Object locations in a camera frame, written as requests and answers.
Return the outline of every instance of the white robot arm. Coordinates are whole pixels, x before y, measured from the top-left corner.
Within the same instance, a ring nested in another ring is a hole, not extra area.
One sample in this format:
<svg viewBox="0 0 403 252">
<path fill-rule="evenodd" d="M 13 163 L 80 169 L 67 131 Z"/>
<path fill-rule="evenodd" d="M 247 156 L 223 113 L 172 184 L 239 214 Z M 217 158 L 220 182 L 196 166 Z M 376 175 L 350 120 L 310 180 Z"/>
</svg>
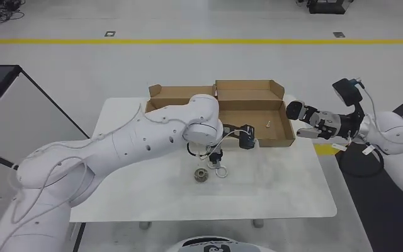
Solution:
<svg viewBox="0 0 403 252">
<path fill-rule="evenodd" d="M 214 146 L 223 136 L 219 104 L 209 95 L 143 116 L 139 110 L 109 134 L 43 146 L 20 164 L 17 179 L 23 189 L 0 221 L 0 251 L 62 251 L 71 208 L 109 174 L 184 148 L 187 142 Z"/>
<path fill-rule="evenodd" d="M 371 99 L 373 115 L 364 114 L 363 99 L 356 85 Z M 403 190 L 403 118 L 394 112 L 375 112 L 372 97 L 361 80 L 342 79 L 333 84 L 346 106 L 354 106 L 349 115 L 338 115 L 306 106 L 303 101 L 293 101 L 287 106 L 287 117 L 301 120 L 312 127 L 299 129 L 297 135 L 307 138 L 342 137 L 377 150 L 384 160 L 384 168 L 395 184 Z"/>
</svg>

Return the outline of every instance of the yellow floor line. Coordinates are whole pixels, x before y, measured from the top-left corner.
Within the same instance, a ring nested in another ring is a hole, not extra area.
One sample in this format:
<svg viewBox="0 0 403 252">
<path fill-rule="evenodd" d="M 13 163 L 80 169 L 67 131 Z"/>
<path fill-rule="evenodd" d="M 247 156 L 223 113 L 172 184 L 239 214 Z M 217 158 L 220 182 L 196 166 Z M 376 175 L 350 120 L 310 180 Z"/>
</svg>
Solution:
<svg viewBox="0 0 403 252">
<path fill-rule="evenodd" d="M 59 38 L 0 38 L 0 44 L 55 44 L 55 45 L 124 45 L 124 44 L 244 44 L 244 45 L 381 45 L 403 44 L 403 39 L 270 39 L 270 38 L 162 38 L 162 39 L 59 39 Z"/>
<path fill-rule="evenodd" d="M 339 152 L 339 150 L 333 148 L 331 144 L 314 144 L 314 147 L 318 156 L 333 156 Z"/>
</svg>

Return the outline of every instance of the open cardboard box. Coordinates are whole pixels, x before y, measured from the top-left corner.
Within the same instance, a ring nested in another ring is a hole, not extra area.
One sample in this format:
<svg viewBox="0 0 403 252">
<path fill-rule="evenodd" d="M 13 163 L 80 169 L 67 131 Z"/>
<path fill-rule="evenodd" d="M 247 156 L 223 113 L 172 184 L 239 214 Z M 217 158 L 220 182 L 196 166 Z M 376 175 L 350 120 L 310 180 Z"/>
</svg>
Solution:
<svg viewBox="0 0 403 252">
<path fill-rule="evenodd" d="M 285 114 L 284 88 L 273 80 L 216 81 L 213 86 L 149 87 L 150 100 L 145 111 L 168 105 L 185 105 L 193 95 L 215 96 L 220 105 L 219 118 L 224 124 L 255 128 L 261 147 L 287 147 L 295 140 Z"/>
</svg>

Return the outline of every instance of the box lid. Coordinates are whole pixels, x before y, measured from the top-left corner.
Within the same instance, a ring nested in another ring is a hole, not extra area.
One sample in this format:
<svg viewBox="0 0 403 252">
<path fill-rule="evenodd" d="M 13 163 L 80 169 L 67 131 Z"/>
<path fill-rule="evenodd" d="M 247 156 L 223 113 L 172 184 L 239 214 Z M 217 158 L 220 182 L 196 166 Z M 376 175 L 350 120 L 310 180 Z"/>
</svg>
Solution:
<svg viewBox="0 0 403 252">
<path fill-rule="evenodd" d="M 282 100 L 284 87 L 273 80 L 215 81 L 219 101 Z"/>
<path fill-rule="evenodd" d="M 193 95 L 215 95 L 215 86 L 161 86 L 149 87 L 150 102 L 154 108 L 168 105 L 185 105 Z"/>
</svg>

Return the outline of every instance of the white table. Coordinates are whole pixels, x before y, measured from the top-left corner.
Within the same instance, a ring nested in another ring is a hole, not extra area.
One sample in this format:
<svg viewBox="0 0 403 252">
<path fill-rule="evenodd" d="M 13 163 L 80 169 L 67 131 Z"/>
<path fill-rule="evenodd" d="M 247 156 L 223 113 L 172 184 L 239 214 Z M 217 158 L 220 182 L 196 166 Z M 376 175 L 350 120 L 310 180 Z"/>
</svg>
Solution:
<svg viewBox="0 0 403 252">
<path fill-rule="evenodd" d="M 94 135 L 107 133 L 129 120 L 148 98 L 110 98 Z M 304 127 L 292 122 L 294 130 Z M 297 138 L 291 147 L 260 148 L 258 152 L 223 145 L 221 179 L 210 172 L 197 184 L 193 173 L 203 163 L 185 149 L 131 164 L 107 177 L 81 205 L 71 222 L 185 221 L 332 217 L 336 205 L 312 141 Z"/>
</svg>

